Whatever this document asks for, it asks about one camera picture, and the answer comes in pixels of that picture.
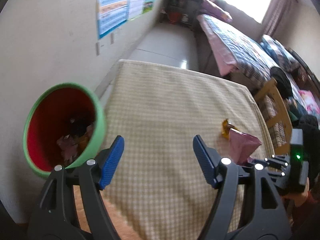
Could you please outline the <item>right hand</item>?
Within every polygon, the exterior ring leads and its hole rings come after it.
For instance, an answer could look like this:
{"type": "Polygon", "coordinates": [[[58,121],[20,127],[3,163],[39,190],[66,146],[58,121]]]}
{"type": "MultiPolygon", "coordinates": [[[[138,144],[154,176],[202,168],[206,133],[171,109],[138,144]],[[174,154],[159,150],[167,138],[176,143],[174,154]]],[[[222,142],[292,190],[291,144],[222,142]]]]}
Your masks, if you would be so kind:
{"type": "Polygon", "coordinates": [[[289,199],[294,202],[295,207],[303,205],[307,198],[309,192],[309,179],[307,178],[305,189],[301,193],[288,193],[287,195],[282,196],[282,199],[289,199]]]}

